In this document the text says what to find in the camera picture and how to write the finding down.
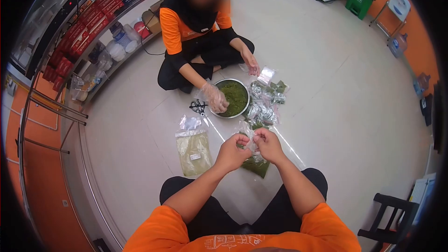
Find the green herbs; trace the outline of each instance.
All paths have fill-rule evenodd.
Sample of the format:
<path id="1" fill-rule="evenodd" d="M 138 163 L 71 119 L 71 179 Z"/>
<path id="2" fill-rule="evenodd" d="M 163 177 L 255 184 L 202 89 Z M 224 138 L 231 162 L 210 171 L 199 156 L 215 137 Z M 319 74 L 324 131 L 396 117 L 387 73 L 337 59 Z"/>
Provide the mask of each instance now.
<path id="1" fill-rule="evenodd" d="M 231 82 L 220 88 L 228 101 L 227 111 L 219 113 L 223 117 L 232 117 L 244 110 L 247 104 L 247 90 L 238 82 Z"/>

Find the label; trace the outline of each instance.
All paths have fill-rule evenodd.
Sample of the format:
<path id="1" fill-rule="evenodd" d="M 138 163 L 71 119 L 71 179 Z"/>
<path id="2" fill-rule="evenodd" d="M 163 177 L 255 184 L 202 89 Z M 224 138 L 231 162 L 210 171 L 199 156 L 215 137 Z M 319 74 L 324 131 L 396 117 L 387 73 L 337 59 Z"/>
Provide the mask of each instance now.
<path id="1" fill-rule="evenodd" d="M 398 41 L 396 39 L 394 39 L 392 41 L 393 46 L 395 47 L 395 49 L 398 49 Z"/>
<path id="2" fill-rule="evenodd" d="M 190 155 L 190 160 L 197 160 L 197 159 L 200 159 L 201 158 L 201 154 L 193 154 L 193 155 Z"/>

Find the person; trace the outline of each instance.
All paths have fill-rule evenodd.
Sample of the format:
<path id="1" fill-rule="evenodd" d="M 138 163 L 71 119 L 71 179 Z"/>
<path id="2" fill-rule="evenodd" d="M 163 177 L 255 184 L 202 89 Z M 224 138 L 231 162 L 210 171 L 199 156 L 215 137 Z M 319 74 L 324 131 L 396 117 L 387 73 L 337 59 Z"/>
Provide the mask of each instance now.
<path id="1" fill-rule="evenodd" d="M 356 236 L 326 204 L 327 181 L 312 168 L 300 171 L 278 137 L 255 130 L 254 142 L 283 180 L 254 224 L 239 225 L 211 196 L 221 179 L 251 156 L 249 138 L 235 134 L 221 145 L 215 164 L 196 180 L 172 177 L 160 191 L 161 206 L 129 238 L 123 252 L 142 251 L 361 251 Z"/>
<path id="2" fill-rule="evenodd" d="M 230 0 L 164 0 L 160 25 L 167 50 L 157 78 L 161 88 L 191 93 L 195 86 L 210 109 L 221 113 L 228 103 L 206 79 L 238 63 L 245 63 L 249 74 L 260 74 L 254 44 L 235 33 L 229 14 Z"/>

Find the stacked red boxes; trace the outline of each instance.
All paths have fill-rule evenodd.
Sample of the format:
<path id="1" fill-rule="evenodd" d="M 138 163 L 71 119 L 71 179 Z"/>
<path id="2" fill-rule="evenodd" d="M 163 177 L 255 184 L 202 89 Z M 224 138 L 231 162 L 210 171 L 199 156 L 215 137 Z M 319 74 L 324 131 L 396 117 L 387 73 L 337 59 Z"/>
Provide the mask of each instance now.
<path id="1" fill-rule="evenodd" d="M 59 42 L 43 73 L 45 80 L 54 83 L 53 90 L 59 91 L 72 70 L 74 64 L 70 57 L 79 59 L 95 37 L 115 19 L 115 11 L 123 6 L 122 0 L 95 0 L 82 12 Z"/>
<path id="2" fill-rule="evenodd" d="M 115 19 L 115 11 L 122 8 L 125 4 L 121 0 L 95 0 L 98 9 L 101 10 L 108 20 Z"/>

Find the orange t-shirt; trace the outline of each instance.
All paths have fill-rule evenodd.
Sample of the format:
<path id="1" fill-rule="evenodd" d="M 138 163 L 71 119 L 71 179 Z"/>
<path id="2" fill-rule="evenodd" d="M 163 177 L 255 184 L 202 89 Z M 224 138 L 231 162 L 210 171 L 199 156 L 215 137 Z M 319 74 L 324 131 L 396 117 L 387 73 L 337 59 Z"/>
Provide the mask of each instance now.
<path id="1" fill-rule="evenodd" d="M 222 13 L 219 11 L 216 16 L 216 23 L 220 29 L 232 27 L 232 20 L 227 12 Z M 182 51 L 182 41 L 190 40 L 205 34 L 191 30 L 181 18 L 179 18 L 179 15 L 169 8 L 160 8 L 160 26 L 162 28 L 162 38 L 168 54 L 180 53 Z M 216 31 L 216 29 L 216 24 L 214 24 L 211 31 Z"/>
<path id="2" fill-rule="evenodd" d="M 169 206 L 162 205 L 137 228 L 123 252 L 242 252 L 262 247 L 301 252 L 361 251 L 353 232 L 326 203 L 321 203 L 303 216 L 300 233 L 210 235 L 192 242 L 182 217 Z"/>

